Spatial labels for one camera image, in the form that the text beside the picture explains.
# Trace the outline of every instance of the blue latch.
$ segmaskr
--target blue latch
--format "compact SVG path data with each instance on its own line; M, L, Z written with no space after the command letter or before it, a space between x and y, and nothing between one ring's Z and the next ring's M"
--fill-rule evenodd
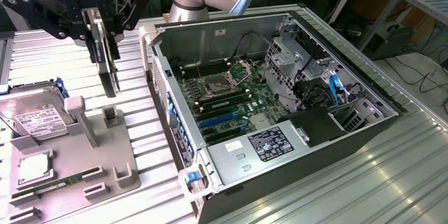
M199 170L197 170L195 172L191 172L191 173L187 174L186 182L187 182L187 184L190 184L190 183L193 183L193 182L195 182L201 179L202 179L202 174L201 174Z
M174 108L175 108L175 105L173 103L170 103L170 105L169 105L169 113L170 114L174 113Z
M330 85L331 93L334 94L334 97L335 97L337 106L339 106L338 94L337 94L337 88L341 88L342 90L346 90L346 87L345 87L345 85L342 84L342 81L339 80L339 77L338 77L337 74L334 74L334 75L330 77L329 85Z
M0 94L10 94L11 86L9 84L0 85Z

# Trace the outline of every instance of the sticker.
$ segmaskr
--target sticker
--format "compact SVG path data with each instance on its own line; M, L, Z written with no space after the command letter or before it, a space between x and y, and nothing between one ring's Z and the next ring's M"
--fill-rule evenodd
M238 140L238 141L235 141L233 143L226 144L226 149L227 149L229 152L231 152L234 150L238 150L241 148L243 148L243 144L242 144L241 140Z
M263 162L295 150L279 127L250 136L249 139Z
M221 36L221 35L225 35L225 34L226 34L226 29L215 31L215 36Z
M15 115L14 118L34 137L67 130L66 123L57 108Z

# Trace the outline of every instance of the pcie slot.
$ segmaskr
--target pcie slot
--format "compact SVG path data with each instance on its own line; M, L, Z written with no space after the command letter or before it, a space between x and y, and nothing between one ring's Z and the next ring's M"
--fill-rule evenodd
M205 129L205 130L203 130L203 135L213 134L214 132L215 132L215 129L214 129L214 128Z
M246 127L241 126L229 131L207 136L206 141L217 143L217 142L222 142L222 140L225 139L230 139L230 138L238 137L245 134L246 134Z
M235 91L233 93L227 93L227 94L219 95L217 97L209 98L207 100L198 101L197 105L203 106L203 104L206 104L206 103L211 103L211 102L223 100L225 98L229 98L229 97L238 97L239 95L246 94L249 92L250 92L249 89L241 90L241 91Z
M199 124L199 128L206 128L206 127L213 126L215 124L219 124L219 123L234 120L237 118L239 112L241 111L237 111L237 112L234 112L229 115L221 116L219 118L215 118L215 119L211 119L209 121L202 122Z
M221 116L221 115L225 115L225 114L229 114L231 113L233 110L229 109L229 108L225 108L225 109L219 109L211 113L206 113L206 114L201 114L198 117L197 117L197 121L203 121L203 120L207 120L210 118L214 118L217 116Z
M246 97L246 98L238 98L238 100L235 101L230 101L233 100L234 98L229 98L226 99L223 102L217 102L214 103L214 105L211 104L206 104L203 107L201 107L201 112L202 113L207 113L207 112L213 112L215 110L219 110L222 109L223 107L231 107L234 105L238 105L241 103L245 103L245 102L249 102L251 100L250 97Z

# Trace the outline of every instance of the metal table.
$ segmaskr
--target metal table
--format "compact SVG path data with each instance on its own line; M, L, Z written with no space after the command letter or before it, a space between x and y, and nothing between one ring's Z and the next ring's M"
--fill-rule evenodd
M363 51L366 49L366 46L369 45L375 32L378 28L385 23L387 17L393 13L397 5L399 4L402 0L391 0L389 3L379 19L377 20L373 28L370 29L370 32L363 35L362 40L358 44L358 48ZM448 0L405 0L410 3L411 6L419 8L423 10L431 17L434 17L437 20L439 20L442 23L448 25ZM413 8L409 8L406 12L401 14L401 16L397 19L397 22L402 22L409 15Z
M410 95L407 91L385 76L371 60L307 8L297 5L265 7L251 9L249 13L291 9L339 47L410 114L355 155L215 223L386 223L389 220L395 223L442 223L448 218L446 123L425 111L425 105L413 96L406 96ZM142 20L139 25L162 22L162 18ZM54 39L43 31L30 31L17 33L10 45L14 48L11 84L46 80L58 74L70 93L86 96L89 114L98 113L98 109L109 104L115 104L126 113L143 185L126 195L67 215L59 222L91 223L93 217L102 216L99 223L195 223L194 210L183 199L177 181L178 171L145 81L138 31L126 33L126 40L121 43L118 67L123 95L114 99L105 96L86 49L77 47L73 41ZM9 140L9 130L3 129L3 203L10 171Z

